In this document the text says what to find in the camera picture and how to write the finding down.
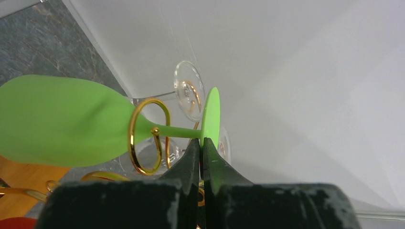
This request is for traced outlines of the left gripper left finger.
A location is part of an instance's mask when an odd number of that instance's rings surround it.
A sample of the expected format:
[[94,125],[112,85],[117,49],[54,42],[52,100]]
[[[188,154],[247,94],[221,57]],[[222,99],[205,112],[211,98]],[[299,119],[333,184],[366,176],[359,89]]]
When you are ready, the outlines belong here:
[[45,203],[37,229],[194,229],[200,143],[155,180],[69,182]]

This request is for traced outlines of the red plastic wine glass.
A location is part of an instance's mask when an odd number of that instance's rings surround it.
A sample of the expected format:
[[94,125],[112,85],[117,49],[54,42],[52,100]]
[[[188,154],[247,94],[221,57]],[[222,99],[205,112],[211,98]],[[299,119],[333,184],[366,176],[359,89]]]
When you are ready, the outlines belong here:
[[2,219],[0,229],[34,229],[37,219],[26,217],[14,217]]

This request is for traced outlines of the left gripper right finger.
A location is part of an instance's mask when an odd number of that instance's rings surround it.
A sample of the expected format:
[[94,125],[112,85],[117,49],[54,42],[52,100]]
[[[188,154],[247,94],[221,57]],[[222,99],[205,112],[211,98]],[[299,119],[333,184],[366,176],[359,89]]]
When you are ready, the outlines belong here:
[[208,229],[358,229],[344,192],[333,184],[254,183],[227,163],[213,141],[202,146]]

